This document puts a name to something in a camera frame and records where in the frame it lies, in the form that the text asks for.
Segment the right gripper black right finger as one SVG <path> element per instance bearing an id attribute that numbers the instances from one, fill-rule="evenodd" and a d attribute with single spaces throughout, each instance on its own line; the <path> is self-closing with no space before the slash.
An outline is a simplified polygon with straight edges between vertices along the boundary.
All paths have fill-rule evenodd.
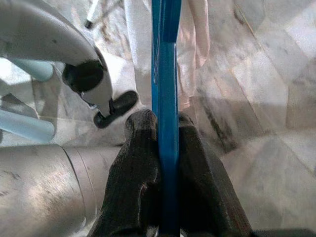
<path id="1" fill-rule="evenodd" d="M 179 114 L 179 217 L 185 237 L 250 237 L 251 225 L 222 162 Z"/>

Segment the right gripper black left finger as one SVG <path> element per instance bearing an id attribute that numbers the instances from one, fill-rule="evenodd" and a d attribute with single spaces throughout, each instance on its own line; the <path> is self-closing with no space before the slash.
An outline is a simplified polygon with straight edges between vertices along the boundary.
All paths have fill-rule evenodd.
<path id="1" fill-rule="evenodd" d="M 146 237 L 158 227 L 161 171 L 156 123 L 148 109 L 126 120 L 126 141 L 111 165 L 103 205 L 88 237 Z"/>

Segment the blue plastic hanger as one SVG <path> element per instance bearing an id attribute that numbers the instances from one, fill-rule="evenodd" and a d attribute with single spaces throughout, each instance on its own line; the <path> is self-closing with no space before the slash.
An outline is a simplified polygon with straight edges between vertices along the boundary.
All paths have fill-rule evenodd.
<path id="1" fill-rule="evenodd" d="M 152 109 L 162 173 L 161 235 L 180 237 L 177 34 L 181 0 L 152 0 Z"/>

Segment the cream white garment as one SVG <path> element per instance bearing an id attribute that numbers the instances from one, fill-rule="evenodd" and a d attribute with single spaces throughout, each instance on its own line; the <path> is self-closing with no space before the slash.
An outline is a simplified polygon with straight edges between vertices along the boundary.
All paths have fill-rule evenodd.
<path id="1" fill-rule="evenodd" d="M 136 87 L 145 105 L 151 103 L 152 1 L 124 0 L 128 40 Z M 190 107 L 196 72 L 210 51 L 208 1 L 182 0 L 177 37 L 178 108 Z"/>

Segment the black left robot foot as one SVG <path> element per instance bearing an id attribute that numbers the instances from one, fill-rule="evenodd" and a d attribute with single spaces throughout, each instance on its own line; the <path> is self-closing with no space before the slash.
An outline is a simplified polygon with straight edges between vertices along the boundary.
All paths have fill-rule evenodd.
<path id="1" fill-rule="evenodd" d="M 109 126 L 114 120 L 125 115 L 138 101 L 138 94 L 133 91 L 127 91 L 120 97 L 108 102 L 104 109 L 98 109 L 93 122 L 97 128 L 103 129 Z"/>

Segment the silver right robot leg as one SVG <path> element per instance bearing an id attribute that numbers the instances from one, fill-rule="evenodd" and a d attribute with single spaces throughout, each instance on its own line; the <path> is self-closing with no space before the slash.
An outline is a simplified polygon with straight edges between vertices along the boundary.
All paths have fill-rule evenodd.
<path id="1" fill-rule="evenodd" d="M 119 147 L 0 148 L 0 237 L 79 236 L 99 215 Z"/>

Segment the silver robot leg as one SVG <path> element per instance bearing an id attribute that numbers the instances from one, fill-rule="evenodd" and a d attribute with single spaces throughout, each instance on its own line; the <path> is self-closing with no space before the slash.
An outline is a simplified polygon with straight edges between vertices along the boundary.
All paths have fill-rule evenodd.
<path id="1" fill-rule="evenodd" d="M 0 237 L 79 236 L 99 215 L 119 147 L 0 148 Z"/>
<path id="2" fill-rule="evenodd" d="M 113 111 L 100 50 L 43 0 L 0 0 L 0 56 L 61 62 L 64 84 L 103 116 Z"/>

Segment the silver left robot leg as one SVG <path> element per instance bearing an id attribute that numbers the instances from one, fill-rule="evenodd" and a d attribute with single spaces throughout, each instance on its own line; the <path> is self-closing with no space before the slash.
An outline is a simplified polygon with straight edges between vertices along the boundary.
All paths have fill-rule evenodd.
<path id="1" fill-rule="evenodd" d="M 113 111 L 100 50 L 43 0 L 0 0 L 0 56 L 61 62 L 64 84 L 103 116 Z"/>

